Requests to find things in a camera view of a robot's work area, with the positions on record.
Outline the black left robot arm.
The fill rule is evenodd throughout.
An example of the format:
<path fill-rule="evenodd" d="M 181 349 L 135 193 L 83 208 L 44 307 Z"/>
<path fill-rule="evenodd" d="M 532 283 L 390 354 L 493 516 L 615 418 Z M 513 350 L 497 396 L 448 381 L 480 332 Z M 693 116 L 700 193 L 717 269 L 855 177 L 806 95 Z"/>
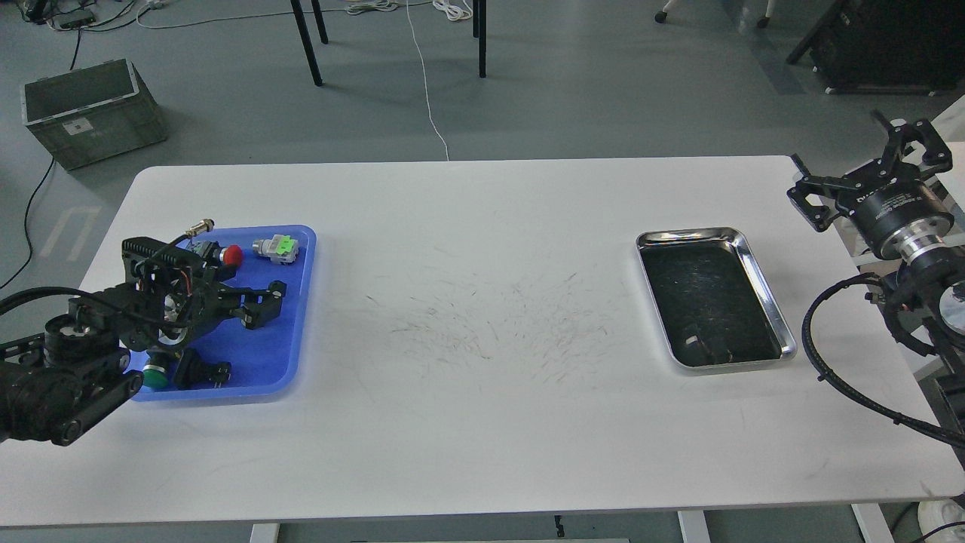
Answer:
<path fill-rule="evenodd" d="M 2 439 L 69 446 L 142 388 L 220 386 L 228 362 L 206 362 L 191 344 L 237 319 L 248 330 L 280 316 L 286 285 L 231 287 L 236 247 L 186 246 L 149 237 L 121 245 L 124 281 L 88 293 L 36 287 L 2 300 L 2 313 L 66 296 L 68 309 L 44 330 L 2 344 Z"/>

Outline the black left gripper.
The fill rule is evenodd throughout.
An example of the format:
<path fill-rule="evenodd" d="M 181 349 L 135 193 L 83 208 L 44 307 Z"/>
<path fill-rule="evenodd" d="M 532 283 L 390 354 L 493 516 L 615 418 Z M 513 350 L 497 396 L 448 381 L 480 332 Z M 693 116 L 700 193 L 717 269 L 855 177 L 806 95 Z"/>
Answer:
<path fill-rule="evenodd" d="M 285 298 L 272 296 L 268 287 L 228 287 L 200 255 L 155 238 L 127 238 L 121 258 L 130 311 L 139 315 L 121 333 L 121 344 L 132 351 L 175 353 L 230 319 L 261 329 L 283 308 Z"/>

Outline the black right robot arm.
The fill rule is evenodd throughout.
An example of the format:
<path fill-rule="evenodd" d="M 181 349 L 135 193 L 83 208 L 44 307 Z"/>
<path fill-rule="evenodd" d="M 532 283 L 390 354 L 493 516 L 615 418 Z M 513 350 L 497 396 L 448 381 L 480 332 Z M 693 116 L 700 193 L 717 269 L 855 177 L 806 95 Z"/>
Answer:
<path fill-rule="evenodd" d="M 804 316 L 803 347 L 818 379 L 844 397 L 893 424 L 962 449 L 961 427 L 947 429 L 903 415 L 847 384 L 823 360 L 811 333 L 814 314 L 826 300 L 852 286 L 871 287 L 866 298 L 879 307 L 893 340 L 915 354 L 935 355 L 947 367 L 941 395 L 963 390 L 963 326 L 954 322 L 948 306 L 948 299 L 963 295 L 963 248 L 945 243 L 954 214 L 928 186 L 934 176 L 952 169 L 954 156 L 927 119 L 890 120 L 877 109 L 871 114 L 888 135 L 878 158 L 841 176 L 817 176 L 793 155 L 800 176 L 787 197 L 817 232 L 846 219 L 876 258 L 901 265 L 893 282 L 868 272 L 820 293 Z"/>

